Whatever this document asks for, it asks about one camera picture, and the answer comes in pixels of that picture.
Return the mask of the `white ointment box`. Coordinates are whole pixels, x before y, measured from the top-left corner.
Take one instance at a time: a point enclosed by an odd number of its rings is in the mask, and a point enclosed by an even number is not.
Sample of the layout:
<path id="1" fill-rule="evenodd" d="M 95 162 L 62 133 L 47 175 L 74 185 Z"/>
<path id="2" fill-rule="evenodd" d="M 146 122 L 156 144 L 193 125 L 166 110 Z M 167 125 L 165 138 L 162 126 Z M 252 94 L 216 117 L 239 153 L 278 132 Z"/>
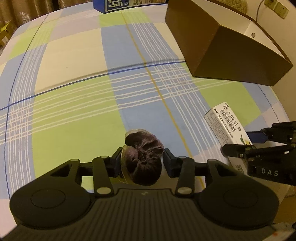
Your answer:
<path id="1" fill-rule="evenodd" d="M 220 145 L 251 145 L 252 142 L 227 102 L 211 108 L 204 116 Z"/>

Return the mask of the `dark purple scrunchie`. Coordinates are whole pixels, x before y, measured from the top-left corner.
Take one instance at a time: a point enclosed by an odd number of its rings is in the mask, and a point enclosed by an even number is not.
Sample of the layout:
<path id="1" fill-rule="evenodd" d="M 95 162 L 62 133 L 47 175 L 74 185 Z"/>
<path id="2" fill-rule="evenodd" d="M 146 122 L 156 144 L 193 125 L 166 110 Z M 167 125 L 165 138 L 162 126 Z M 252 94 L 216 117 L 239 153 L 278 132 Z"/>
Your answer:
<path id="1" fill-rule="evenodd" d="M 162 172 L 163 143 L 144 129 L 129 130 L 120 156 L 123 183 L 140 186 L 156 184 Z"/>

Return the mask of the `checkered bed sheet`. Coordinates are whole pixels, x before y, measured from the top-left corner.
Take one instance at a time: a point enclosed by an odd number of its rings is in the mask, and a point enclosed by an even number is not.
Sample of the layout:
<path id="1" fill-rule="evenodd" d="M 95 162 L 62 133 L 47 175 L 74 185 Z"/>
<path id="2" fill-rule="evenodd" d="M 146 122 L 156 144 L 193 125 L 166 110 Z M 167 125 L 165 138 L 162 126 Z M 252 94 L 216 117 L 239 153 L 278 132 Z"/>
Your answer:
<path id="1" fill-rule="evenodd" d="M 227 162 L 205 122 L 227 102 L 247 131 L 288 117 L 270 87 L 192 77 L 167 6 L 101 14 L 92 3 L 20 26 L 1 54 L 1 235 L 11 196 L 77 158 L 111 155 L 142 128 L 175 155 Z"/>

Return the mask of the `brown storage box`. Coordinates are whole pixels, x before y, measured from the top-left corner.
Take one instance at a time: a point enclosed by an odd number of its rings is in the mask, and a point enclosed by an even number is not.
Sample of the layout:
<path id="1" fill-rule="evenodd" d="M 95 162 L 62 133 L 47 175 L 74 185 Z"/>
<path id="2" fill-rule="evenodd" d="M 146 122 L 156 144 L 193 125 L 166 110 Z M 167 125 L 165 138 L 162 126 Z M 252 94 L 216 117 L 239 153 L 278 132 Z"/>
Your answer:
<path id="1" fill-rule="evenodd" d="M 165 22 L 194 77 L 274 86 L 293 67 L 262 26 L 219 1 L 169 1 Z"/>

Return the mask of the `quilted beige chair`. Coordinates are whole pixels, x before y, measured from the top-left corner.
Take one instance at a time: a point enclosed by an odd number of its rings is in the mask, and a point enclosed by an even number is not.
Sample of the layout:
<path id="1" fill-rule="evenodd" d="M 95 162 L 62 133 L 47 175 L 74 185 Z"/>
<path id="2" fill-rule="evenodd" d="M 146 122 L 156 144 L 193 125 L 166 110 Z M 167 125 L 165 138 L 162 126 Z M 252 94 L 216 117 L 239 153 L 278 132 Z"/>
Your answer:
<path id="1" fill-rule="evenodd" d="M 244 14 L 247 14 L 247 0 L 218 0 L 219 2 L 226 4 Z"/>

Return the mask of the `blue milk carton box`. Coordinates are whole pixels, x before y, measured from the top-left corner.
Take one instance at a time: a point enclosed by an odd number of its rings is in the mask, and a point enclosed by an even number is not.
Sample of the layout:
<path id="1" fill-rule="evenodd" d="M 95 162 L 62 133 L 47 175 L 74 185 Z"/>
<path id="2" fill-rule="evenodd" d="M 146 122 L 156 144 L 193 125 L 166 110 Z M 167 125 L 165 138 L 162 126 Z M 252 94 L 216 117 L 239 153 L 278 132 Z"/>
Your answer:
<path id="1" fill-rule="evenodd" d="M 106 14 L 122 9 L 167 3 L 168 0 L 93 0 L 93 8 Z"/>

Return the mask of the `cardboard boxes pile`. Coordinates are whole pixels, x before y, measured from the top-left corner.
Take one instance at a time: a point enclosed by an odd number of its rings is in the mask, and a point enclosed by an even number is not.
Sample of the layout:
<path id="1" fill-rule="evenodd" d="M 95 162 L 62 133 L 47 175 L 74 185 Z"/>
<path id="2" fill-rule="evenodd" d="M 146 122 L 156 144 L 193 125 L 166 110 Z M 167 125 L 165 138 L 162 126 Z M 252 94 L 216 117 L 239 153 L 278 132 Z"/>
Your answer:
<path id="1" fill-rule="evenodd" d="M 16 30 L 15 24 L 12 21 L 8 21 L 1 28 L 1 37 L 0 37 L 0 47 L 3 48 L 8 44 L 8 41 L 11 39 L 12 35 Z"/>

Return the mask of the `beige curtain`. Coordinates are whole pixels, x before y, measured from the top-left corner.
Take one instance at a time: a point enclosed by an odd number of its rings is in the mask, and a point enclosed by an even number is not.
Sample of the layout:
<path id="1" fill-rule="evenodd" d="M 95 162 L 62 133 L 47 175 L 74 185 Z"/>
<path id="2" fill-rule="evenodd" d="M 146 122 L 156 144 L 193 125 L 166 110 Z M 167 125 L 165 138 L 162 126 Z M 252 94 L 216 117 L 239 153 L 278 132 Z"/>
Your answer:
<path id="1" fill-rule="evenodd" d="M 88 0 L 1 0 L 1 27 L 11 21 L 19 27 L 40 16 L 78 4 L 89 3 Z"/>

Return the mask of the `wall power socket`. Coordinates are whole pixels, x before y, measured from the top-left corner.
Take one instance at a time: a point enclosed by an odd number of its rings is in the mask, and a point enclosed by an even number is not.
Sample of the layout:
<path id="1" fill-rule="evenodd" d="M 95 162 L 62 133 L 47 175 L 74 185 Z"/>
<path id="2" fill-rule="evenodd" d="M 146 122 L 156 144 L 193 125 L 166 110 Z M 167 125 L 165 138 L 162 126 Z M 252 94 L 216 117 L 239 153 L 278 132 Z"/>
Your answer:
<path id="1" fill-rule="evenodd" d="M 282 19 L 285 19 L 289 12 L 286 6 L 276 0 L 265 0 L 264 4 Z"/>

